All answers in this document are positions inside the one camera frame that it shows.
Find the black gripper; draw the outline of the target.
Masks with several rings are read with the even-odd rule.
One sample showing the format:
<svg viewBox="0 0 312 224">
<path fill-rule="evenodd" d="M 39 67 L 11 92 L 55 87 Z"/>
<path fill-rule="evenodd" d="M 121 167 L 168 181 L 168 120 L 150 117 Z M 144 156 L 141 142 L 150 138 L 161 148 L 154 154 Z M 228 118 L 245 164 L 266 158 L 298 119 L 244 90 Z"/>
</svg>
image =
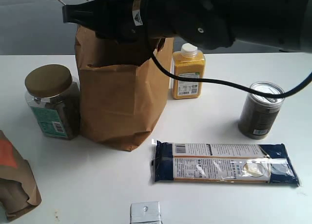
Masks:
<svg viewBox="0 0 312 224">
<path fill-rule="evenodd" d="M 234 37 L 212 0 L 92 0 L 62 7 L 64 23 L 75 23 L 98 38 L 132 43 L 180 37 L 208 50 L 230 47 Z"/>
</svg>

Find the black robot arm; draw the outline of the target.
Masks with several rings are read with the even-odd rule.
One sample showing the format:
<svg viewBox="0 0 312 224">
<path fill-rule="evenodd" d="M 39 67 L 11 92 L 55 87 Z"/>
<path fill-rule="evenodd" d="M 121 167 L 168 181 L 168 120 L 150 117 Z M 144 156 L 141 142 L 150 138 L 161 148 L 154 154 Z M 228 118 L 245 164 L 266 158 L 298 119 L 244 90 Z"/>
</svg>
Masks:
<svg viewBox="0 0 312 224">
<path fill-rule="evenodd" d="M 180 37 L 206 50 L 235 41 L 312 50 L 312 0 L 91 0 L 63 6 L 62 16 L 119 42 Z"/>
</svg>

